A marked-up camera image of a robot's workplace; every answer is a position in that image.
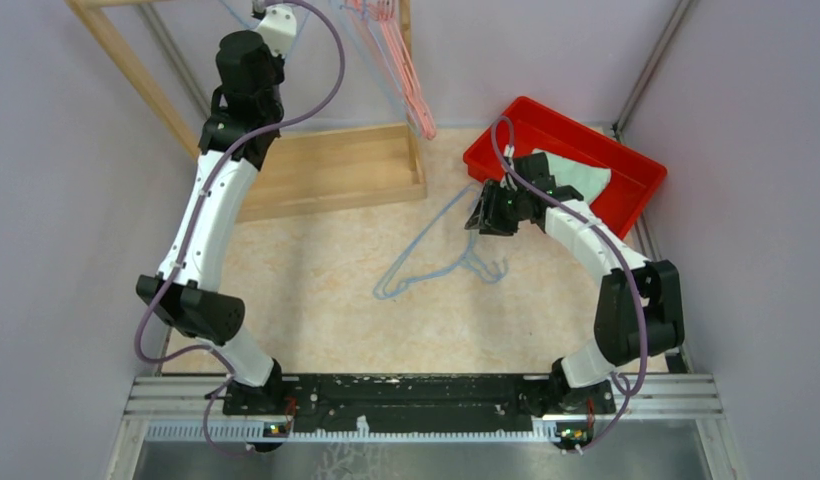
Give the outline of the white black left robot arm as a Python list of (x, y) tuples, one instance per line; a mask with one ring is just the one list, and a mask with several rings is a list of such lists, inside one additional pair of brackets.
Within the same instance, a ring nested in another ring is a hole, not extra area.
[(157, 272), (142, 275), (136, 293), (146, 305), (134, 337), (137, 356), (152, 317), (195, 340), (229, 371), (227, 414), (271, 414), (286, 399), (282, 368), (244, 325), (242, 299), (220, 293), (224, 258), (243, 201), (284, 115), (278, 87), (281, 58), (254, 31), (226, 35), (215, 57), (221, 84), (199, 139), (193, 190), (175, 239)]

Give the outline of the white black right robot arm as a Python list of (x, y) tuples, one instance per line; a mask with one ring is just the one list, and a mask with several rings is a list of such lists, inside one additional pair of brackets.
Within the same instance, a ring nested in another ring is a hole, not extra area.
[(484, 182), (466, 229), (513, 236), (529, 222), (565, 247), (599, 288), (592, 338), (554, 362), (545, 394), (558, 410), (574, 412), (618, 367), (684, 342), (680, 274), (672, 262), (631, 249), (593, 212), (609, 170), (539, 150), (506, 163), (502, 179)]

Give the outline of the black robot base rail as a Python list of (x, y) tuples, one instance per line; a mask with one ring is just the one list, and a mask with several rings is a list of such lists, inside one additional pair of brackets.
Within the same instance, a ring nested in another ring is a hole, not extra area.
[(279, 415), (295, 433), (526, 433), (545, 415), (615, 411), (609, 381), (571, 390), (545, 374), (287, 374), (223, 396), (224, 414)]

